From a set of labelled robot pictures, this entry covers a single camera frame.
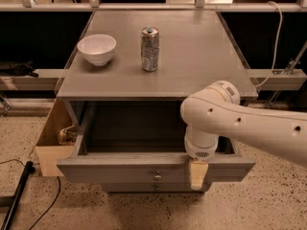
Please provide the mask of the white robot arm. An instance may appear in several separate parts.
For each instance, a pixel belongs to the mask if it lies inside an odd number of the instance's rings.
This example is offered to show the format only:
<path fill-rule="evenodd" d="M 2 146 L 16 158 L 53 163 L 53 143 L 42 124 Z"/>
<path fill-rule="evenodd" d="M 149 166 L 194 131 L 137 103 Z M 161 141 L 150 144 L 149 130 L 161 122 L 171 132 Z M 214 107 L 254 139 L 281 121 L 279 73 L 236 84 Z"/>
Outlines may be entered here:
<path fill-rule="evenodd" d="M 307 167 L 307 113 L 242 106 L 239 91 L 228 81 L 188 96 L 180 116 L 186 124 L 184 147 L 192 158 L 193 190 L 202 187 L 221 136 Z"/>

